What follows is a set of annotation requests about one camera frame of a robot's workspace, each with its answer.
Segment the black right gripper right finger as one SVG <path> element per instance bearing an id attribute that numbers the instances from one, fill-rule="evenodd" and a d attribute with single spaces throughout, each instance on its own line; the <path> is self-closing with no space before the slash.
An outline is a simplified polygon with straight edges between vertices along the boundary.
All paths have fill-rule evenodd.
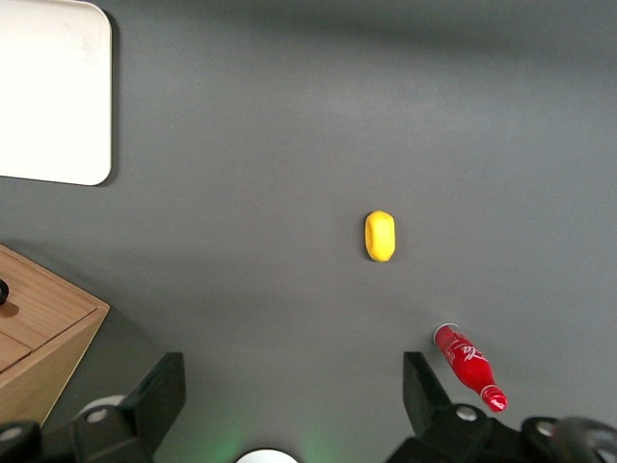
<path id="1" fill-rule="evenodd" d="M 450 400 L 420 352 L 403 357 L 403 403 L 414 435 L 389 462 L 523 462 L 520 434 L 480 409 Z"/>

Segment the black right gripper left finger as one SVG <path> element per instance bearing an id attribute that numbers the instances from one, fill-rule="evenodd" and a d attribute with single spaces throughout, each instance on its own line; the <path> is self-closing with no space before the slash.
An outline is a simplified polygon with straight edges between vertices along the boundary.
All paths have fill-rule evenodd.
<path id="1" fill-rule="evenodd" d="M 184 356 L 168 352 L 128 394 L 98 399 L 70 425 L 77 462 L 151 462 L 186 401 Z"/>

